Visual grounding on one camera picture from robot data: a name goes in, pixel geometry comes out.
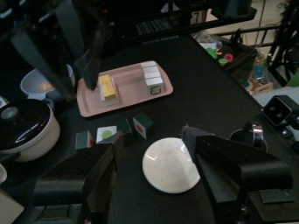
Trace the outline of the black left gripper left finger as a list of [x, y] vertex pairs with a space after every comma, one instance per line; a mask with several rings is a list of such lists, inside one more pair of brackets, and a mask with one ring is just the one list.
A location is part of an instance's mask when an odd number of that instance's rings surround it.
[[40, 177], [24, 224], [108, 224], [124, 142], [124, 134], [117, 132]]

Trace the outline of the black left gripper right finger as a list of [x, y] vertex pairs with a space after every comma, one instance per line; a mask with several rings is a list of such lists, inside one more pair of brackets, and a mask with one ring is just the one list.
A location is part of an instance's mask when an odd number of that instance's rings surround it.
[[286, 161], [188, 125], [182, 140], [203, 179], [215, 224], [299, 224]]

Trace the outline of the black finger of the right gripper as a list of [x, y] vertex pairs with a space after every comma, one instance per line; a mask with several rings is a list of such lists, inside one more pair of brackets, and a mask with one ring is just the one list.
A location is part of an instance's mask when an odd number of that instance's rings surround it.
[[100, 26], [92, 31], [88, 39], [87, 51], [75, 61], [75, 67], [79, 75], [85, 82], [89, 90], [97, 86], [97, 77], [100, 70], [100, 53], [103, 49], [104, 33]]
[[59, 43], [29, 28], [19, 29], [11, 42], [23, 59], [41, 72], [61, 97], [73, 98], [75, 90]]

